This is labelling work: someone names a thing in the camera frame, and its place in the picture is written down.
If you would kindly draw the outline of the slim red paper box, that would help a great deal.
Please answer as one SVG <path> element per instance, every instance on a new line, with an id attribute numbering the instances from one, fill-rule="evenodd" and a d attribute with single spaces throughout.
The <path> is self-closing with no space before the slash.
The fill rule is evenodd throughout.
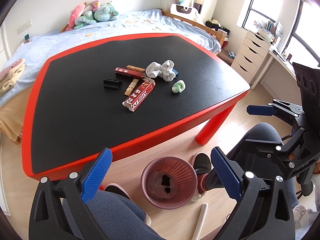
<path id="1" fill-rule="evenodd" d="M 117 67 L 114 71 L 116 74 L 130 76 L 134 79 L 146 78 L 146 75 L 144 73 L 137 72 L 137 71 L 130 70 L 130 69 L 124 69 L 124 68 Z"/>

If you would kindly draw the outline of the small black plastic block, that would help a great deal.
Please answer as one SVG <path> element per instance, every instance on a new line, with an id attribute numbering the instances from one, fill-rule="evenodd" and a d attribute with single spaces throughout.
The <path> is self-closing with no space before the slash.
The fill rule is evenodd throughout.
<path id="1" fill-rule="evenodd" d="M 104 88 L 119 90 L 123 82 L 116 79 L 103 79 L 103 84 Z"/>

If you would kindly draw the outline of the green white wad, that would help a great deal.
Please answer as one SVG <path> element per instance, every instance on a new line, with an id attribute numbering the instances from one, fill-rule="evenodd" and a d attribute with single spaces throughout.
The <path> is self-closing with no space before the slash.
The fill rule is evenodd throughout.
<path id="1" fill-rule="evenodd" d="M 185 90 L 186 85 L 183 80 L 178 80 L 176 83 L 173 84 L 171 90 L 173 93 L 181 93 Z"/>

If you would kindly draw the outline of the white tote bag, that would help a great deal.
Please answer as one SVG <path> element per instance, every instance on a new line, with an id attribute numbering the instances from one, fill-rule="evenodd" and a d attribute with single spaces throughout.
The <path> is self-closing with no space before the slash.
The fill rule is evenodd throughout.
<path id="1" fill-rule="evenodd" d="M 194 0 L 190 0 L 190 5 L 191 7 L 187 6 L 186 2 L 183 2 L 182 4 L 172 3 L 170 6 L 170 13 L 188 19 L 195 18 L 199 12 L 195 7 L 193 7 Z"/>

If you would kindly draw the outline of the white drawer cabinet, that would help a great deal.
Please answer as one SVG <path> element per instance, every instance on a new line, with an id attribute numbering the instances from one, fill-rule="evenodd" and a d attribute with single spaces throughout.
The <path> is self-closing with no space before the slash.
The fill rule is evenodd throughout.
<path id="1" fill-rule="evenodd" d="M 249 30 L 231 67 L 251 85 L 270 46 L 270 42 Z"/>

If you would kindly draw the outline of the white desk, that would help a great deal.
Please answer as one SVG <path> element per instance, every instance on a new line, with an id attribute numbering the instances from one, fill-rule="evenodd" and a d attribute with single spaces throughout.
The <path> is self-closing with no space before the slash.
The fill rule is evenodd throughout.
<path id="1" fill-rule="evenodd" d="M 269 49 L 249 84 L 251 89 L 262 85 L 274 99 L 302 104 L 293 67 L 283 61 L 273 48 Z"/>

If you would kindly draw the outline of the striped green plush toy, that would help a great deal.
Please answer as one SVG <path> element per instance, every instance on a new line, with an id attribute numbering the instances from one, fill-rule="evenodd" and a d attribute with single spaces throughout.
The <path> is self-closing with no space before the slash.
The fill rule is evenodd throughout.
<path id="1" fill-rule="evenodd" d="M 97 21 L 94 19 L 93 11 L 89 10 L 75 19 L 74 29 L 82 28 L 86 25 L 95 24 Z"/>

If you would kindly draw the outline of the large red paper box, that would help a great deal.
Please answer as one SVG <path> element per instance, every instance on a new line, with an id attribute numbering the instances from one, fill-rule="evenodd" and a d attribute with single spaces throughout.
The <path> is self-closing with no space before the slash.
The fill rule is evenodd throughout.
<path id="1" fill-rule="evenodd" d="M 143 81 L 142 84 L 134 89 L 131 95 L 125 101 L 123 101 L 122 105 L 134 112 L 147 98 L 154 87 L 155 81 L 152 79 Z"/>

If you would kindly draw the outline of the person's left leg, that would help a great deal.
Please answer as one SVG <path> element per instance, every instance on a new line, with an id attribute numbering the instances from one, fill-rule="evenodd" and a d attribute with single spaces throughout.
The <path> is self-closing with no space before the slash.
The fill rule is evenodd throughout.
<path id="1" fill-rule="evenodd" d="M 86 205 L 108 239 L 162 239 L 150 227 L 149 215 L 133 200 L 98 190 Z"/>

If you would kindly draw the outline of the white cloth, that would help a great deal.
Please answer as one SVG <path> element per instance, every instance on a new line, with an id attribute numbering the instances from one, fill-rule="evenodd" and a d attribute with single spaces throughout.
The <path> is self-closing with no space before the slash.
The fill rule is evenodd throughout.
<path id="1" fill-rule="evenodd" d="M 164 81 L 171 82 L 176 77 L 174 65 L 171 60 L 167 60 L 163 64 L 152 62 L 147 66 L 145 73 L 149 78 L 161 77 Z"/>

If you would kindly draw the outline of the folded pink beige towels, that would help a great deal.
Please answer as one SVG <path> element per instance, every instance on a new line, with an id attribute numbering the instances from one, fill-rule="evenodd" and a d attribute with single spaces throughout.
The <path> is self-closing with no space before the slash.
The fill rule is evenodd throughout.
<path id="1" fill-rule="evenodd" d="M 25 69 L 25 59 L 18 59 L 1 71 L 1 96 L 11 90 Z"/>

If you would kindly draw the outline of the black slipper right foot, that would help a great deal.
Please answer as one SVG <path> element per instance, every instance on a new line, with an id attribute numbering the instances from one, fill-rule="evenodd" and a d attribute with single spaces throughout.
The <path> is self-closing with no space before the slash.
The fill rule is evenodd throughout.
<path id="1" fill-rule="evenodd" d="M 212 170 L 210 158 L 203 152 L 199 152 L 193 156 L 191 165 L 194 168 L 197 176 L 207 174 Z"/>

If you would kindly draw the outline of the white tube on floor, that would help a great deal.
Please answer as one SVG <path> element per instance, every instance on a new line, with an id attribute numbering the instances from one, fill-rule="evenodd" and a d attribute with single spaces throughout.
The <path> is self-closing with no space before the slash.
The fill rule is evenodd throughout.
<path id="1" fill-rule="evenodd" d="M 203 203 L 201 205 L 201 210 L 200 210 L 200 215 L 196 224 L 196 228 L 194 230 L 193 236 L 191 238 L 191 240 L 199 240 L 200 239 L 200 234 L 204 225 L 204 221 L 207 215 L 207 211 L 208 211 L 208 203 Z"/>

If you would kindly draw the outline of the bed with blue sheet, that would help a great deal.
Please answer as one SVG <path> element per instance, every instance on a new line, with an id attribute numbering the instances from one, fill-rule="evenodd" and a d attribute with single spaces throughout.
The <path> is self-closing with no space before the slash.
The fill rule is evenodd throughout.
<path id="1" fill-rule="evenodd" d="M 159 9 L 134 11 L 115 21 L 87 25 L 80 29 L 34 36 L 20 45 L 12 57 L 1 64 L 8 68 L 16 60 L 25 59 L 25 69 L 16 84 L 1 96 L 1 133 L 16 142 L 21 135 L 23 119 L 31 87 L 46 60 L 73 47 L 109 37 L 140 33 L 175 33 L 203 46 L 213 54 L 221 51 L 220 41 L 187 22 L 164 16 Z"/>

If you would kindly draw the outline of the black slipper foot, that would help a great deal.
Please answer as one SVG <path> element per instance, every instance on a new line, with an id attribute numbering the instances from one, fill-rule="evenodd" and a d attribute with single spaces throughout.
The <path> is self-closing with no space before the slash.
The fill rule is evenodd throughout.
<path id="1" fill-rule="evenodd" d="M 197 176 L 207 174 L 212 170 L 210 158 L 203 152 L 199 152 L 193 156 L 191 165 L 194 168 Z"/>
<path id="2" fill-rule="evenodd" d="M 109 183 L 104 187 L 104 191 L 112 192 L 131 200 L 131 197 L 129 196 L 129 194 L 120 185 L 116 183 Z"/>

